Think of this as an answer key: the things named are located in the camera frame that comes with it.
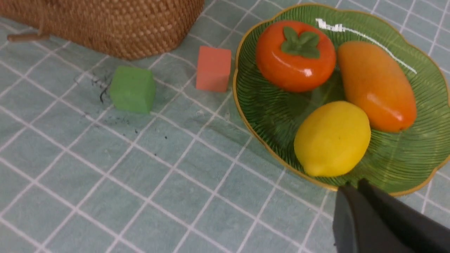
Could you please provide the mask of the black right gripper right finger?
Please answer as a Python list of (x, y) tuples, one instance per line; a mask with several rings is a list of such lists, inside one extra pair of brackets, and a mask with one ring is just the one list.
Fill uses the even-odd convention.
[(358, 191), (364, 195), (390, 231), (415, 253), (450, 251), (449, 228), (371, 185), (367, 179), (358, 182)]

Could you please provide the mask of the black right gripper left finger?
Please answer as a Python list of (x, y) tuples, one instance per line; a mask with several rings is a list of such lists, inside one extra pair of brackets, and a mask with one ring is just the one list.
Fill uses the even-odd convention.
[(353, 186), (339, 187), (333, 217), (338, 253), (413, 253)]

